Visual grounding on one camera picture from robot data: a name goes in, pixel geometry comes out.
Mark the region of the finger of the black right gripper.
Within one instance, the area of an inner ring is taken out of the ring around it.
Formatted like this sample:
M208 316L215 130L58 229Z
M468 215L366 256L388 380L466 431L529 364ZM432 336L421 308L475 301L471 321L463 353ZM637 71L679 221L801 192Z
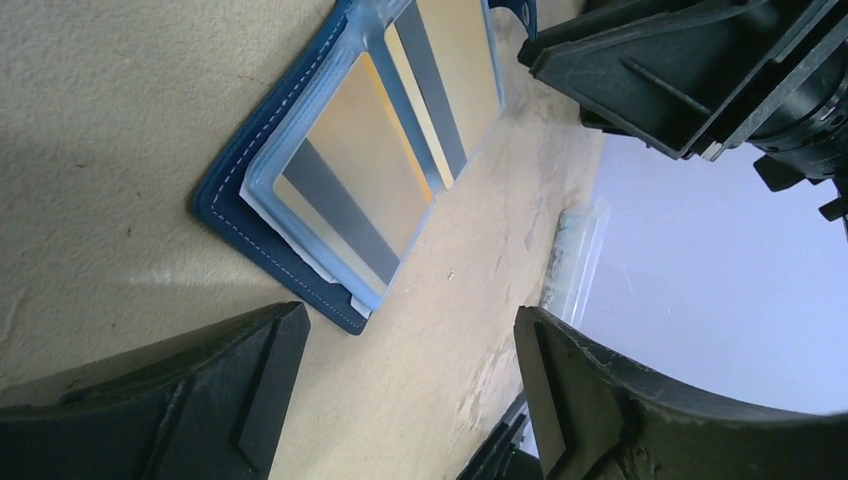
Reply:
M540 31L518 53L525 67L586 58L650 67L760 67L769 61L765 1L610 1Z

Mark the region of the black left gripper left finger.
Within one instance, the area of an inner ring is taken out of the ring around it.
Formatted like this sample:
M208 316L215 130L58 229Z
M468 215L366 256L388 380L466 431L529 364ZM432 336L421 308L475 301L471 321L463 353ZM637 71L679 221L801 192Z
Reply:
M265 479L310 331L303 304L46 406L1 412L5 479Z

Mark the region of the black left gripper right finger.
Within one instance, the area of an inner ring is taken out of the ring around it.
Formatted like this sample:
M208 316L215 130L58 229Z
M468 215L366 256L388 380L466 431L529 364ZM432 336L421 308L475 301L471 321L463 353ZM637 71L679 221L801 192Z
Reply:
M538 307L514 338L547 479L843 479L847 417L715 394L611 350Z

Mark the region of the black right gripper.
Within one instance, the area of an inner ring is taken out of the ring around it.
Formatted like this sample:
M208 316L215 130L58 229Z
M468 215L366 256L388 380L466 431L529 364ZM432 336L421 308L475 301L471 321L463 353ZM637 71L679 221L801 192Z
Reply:
M531 75L615 129L674 158L714 159L748 140L772 192L831 181L819 208L847 220L847 5L765 1L769 61L760 67L650 67L624 60L529 67Z

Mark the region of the gold credit card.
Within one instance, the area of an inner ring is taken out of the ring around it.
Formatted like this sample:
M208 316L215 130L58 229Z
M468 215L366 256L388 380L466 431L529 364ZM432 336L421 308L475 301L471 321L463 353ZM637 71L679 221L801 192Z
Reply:
M361 53L276 180L290 235L357 296L380 302L433 201L377 65Z
M389 1L384 40L447 190L504 108L483 1Z

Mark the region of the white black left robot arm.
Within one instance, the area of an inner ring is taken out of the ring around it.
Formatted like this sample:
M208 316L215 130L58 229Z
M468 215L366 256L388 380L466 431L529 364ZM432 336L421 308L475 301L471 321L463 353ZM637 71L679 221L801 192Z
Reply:
M46 406L1 412L5 479L265 479L310 330L299 302ZM843 479L847 417L683 383L538 307L518 310L524 391L465 479Z

